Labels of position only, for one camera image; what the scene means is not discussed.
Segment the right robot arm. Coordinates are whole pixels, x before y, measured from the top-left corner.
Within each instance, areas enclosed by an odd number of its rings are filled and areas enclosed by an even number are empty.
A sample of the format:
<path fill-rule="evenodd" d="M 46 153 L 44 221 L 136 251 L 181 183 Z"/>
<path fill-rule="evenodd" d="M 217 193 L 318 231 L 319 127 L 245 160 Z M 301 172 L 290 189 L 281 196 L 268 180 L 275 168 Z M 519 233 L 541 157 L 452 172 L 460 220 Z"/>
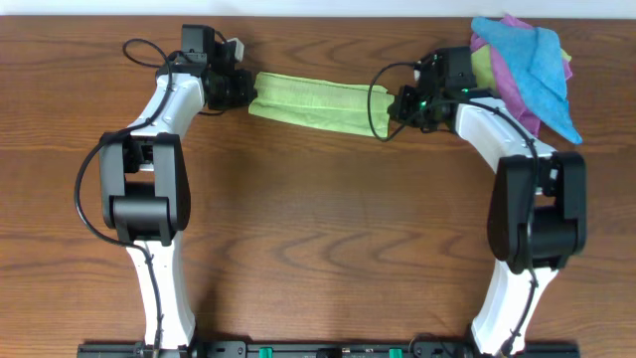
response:
<path fill-rule="evenodd" d="M 479 89 L 467 47 L 408 63 L 415 85 L 388 108 L 400 128 L 447 130 L 475 148 L 495 174 L 486 224 L 495 258 L 483 305 L 463 343 L 440 341 L 450 357 L 577 357 L 568 342 L 525 339 L 548 285 L 586 242 L 586 167 L 576 152 L 538 140 L 487 89 Z"/>

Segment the green microfiber cloth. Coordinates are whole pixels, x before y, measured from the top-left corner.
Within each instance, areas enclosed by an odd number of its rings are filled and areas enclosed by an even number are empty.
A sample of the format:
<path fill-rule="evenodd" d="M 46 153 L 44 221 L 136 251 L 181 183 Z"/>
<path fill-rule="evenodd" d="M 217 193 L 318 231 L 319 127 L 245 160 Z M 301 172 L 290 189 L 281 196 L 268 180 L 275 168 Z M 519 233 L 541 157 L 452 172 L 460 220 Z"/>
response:
<path fill-rule="evenodd" d="M 395 97 L 382 86 L 345 85 L 261 72 L 248 112 L 280 122 L 363 136 L 386 137 Z"/>

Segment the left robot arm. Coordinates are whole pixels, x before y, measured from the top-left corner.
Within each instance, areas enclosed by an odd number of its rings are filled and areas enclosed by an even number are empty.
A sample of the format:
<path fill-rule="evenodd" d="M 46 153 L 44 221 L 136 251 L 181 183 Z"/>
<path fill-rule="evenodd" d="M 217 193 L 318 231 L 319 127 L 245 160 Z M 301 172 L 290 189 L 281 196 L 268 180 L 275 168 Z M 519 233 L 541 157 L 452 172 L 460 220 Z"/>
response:
<path fill-rule="evenodd" d="M 133 260 L 146 318 L 144 351 L 189 354 L 196 329 L 181 244 L 191 213 L 182 141 L 193 119 L 248 106 L 257 92 L 238 64 L 243 43 L 207 25 L 184 25 L 181 47 L 155 73 L 155 92 L 99 148 L 102 216 Z"/>

